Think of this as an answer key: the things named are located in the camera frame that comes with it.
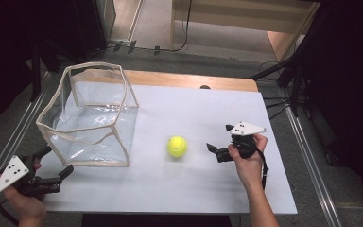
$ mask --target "transparent plastic box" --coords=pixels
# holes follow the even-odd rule
[[[119,65],[67,67],[37,126],[64,165],[128,166],[138,112]]]

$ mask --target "yellow tennis ball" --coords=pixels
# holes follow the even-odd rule
[[[173,157],[179,158],[187,151],[187,142],[181,136],[173,136],[167,142],[167,152]]]

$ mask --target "hand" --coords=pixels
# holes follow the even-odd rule
[[[41,201],[33,197],[26,197],[20,194],[15,187],[9,186],[4,190],[5,198],[11,207],[19,215],[19,226],[42,226],[46,215],[45,206]]]
[[[264,151],[267,145],[268,139],[260,134],[255,134],[254,140],[259,150]],[[233,145],[228,146],[229,154],[232,156],[237,168],[237,174],[240,181],[249,190],[253,187],[260,185],[262,187],[262,159],[261,156],[254,152],[253,155],[248,159],[242,159],[237,148]]]

